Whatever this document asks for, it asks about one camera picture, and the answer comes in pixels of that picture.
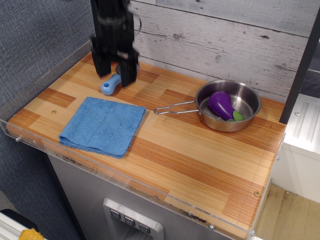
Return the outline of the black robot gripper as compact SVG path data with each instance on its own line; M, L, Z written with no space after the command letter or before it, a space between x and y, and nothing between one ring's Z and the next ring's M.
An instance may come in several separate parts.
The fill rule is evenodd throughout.
M95 36L91 38L92 59L96 73L104 77L111 73L111 61L120 62L122 87L136 81L139 53L134 49L134 14L122 12L119 16L103 17L93 14Z

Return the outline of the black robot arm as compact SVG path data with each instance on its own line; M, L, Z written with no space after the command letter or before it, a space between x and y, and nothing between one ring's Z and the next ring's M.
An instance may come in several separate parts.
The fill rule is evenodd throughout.
M128 0L92 0L95 35L91 37L91 53L100 77L111 73L111 62L120 65L123 87L136 81L139 53L134 49L134 15Z

